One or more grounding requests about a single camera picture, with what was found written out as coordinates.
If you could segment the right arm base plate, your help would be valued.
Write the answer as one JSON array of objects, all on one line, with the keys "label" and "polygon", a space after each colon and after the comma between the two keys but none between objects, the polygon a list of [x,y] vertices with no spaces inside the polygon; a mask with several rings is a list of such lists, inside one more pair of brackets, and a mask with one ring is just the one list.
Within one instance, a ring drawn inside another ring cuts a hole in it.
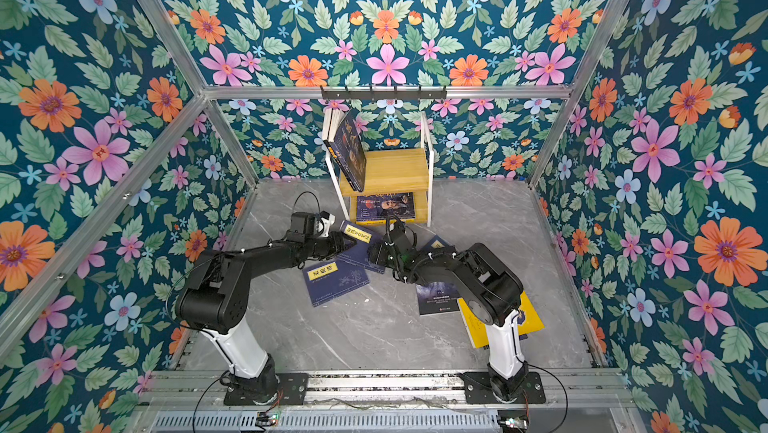
[{"label": "right arm base plate", "polygon": [[459,374],[464,383],[465,401],[468,404],[521,404],[540,405],[546,402],[545,390],[538,373],[503,379],[488,372],[464,372]]}]

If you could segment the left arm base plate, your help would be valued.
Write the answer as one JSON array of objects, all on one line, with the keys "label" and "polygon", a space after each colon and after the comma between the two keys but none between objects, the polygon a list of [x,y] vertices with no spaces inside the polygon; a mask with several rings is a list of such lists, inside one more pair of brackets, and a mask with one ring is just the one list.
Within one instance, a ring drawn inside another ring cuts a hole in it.
[{"label": "left arm base plate", "polygon": [[263,373],[252,379],[227,374],[221,384],[226,388],[227,406],[296,406],[304,403],[309,375],[305,373]]}]

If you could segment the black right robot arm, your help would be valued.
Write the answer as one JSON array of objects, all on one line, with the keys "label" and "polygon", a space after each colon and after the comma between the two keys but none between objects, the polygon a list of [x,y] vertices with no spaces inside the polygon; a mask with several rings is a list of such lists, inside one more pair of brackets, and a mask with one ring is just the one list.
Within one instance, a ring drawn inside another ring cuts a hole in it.
[{"label": "black right robot arm", "polygon": [[486,245],[427,251],[403,239],[390,239],[369,246],[367,255],[374,264],[390,269],[397,281],[424,287],[440,282],[453,285],[486,328],[489,380],[485,386],[502,403],[518,397],[529,373],[518,325],[524,287]]}]

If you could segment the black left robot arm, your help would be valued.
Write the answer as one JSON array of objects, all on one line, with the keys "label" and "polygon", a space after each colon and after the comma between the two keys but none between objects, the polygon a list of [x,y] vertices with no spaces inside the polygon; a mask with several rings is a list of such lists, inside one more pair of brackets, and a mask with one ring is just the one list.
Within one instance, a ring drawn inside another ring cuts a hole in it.
[{"label": "black left robot arm", "polygon": [[210,250],[190,272],[175,303],[175,314],[208,338],[227,364],[219,379],[226,406],[275,405],[285,388],[276,363],[257,341],[247,321],[252,283],[279,270],[311,261],[333,260],[357,240],[333,228],[327,211],[296,212],[287,231],[262,246]]}]

